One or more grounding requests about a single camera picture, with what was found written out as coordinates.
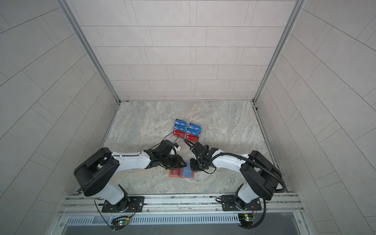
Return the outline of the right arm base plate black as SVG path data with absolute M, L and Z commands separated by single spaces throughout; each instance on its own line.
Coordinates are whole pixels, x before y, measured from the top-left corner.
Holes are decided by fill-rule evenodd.
M 250 203 L 245 203 L 234 195 L 222 195 L 217 197 L 216 202 L 222 205 L 223 211 L 261 211 L 260 200 L 254 199 Z

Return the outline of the clear acrylic card display stand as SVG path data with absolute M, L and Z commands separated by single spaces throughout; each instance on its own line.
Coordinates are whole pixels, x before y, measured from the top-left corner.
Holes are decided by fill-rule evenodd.
M 195 143 L 199 141 L 201 132 L 201 126 L 176 119 L 174 122 L 172 135 Z

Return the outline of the orange card holder wallet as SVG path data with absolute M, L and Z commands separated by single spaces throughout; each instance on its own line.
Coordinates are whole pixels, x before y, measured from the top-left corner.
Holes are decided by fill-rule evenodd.
M 185 163 L 187 164 L 187 166 L 183 167 L 183 168 L 180 168 L 180 169 L 182 169 L 181 177 L 175 177 L 175 178 L 194 179 L 195 172 L 192 171 L 190 162 L 189 161 L 185 161 Z

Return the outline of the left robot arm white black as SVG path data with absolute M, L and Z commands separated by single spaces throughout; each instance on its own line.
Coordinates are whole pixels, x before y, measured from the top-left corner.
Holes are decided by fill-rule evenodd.
M 78 184 L 78 193 L 86 197 L 99 197 L 111 205 L 128 201 L 123 187 L 111 183 L 117 172 L 130 169 L 150 169 L 161 166 L 166 170 L 177 170 L 187 166 L 177 154 L 178 144 L 163 140 L 154 149 L 140 153 L 117 153 L 103 147 L 80 164 L 73 172 Z

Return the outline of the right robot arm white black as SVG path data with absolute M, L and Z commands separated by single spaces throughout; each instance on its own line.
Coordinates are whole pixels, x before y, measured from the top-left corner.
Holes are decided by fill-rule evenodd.
M 258 151 L 239 155 L 209 148 L 199 142 L 185 140 L 185 143 L 194 154 L 191 159 L 192 171 L 208 172 L 211 167 L 224 168 L 244 177 L 247 184 L 238 188 L 232 203 L 240 210 L 248 209 L 248 205 L 255 199 L 270 201 L 275 193 L 284 193 L 287 190 L 282 173 Z

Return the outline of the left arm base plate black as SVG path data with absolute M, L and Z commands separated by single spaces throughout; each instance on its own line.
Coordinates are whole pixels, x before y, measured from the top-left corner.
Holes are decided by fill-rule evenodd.
M 131 196 L 126 199 L 122 199 L 116 205 L 110 204 L 107 200 L 102 204 L 103 213 L 135 213 L 142 212 L 145 197 L 143 196 Z

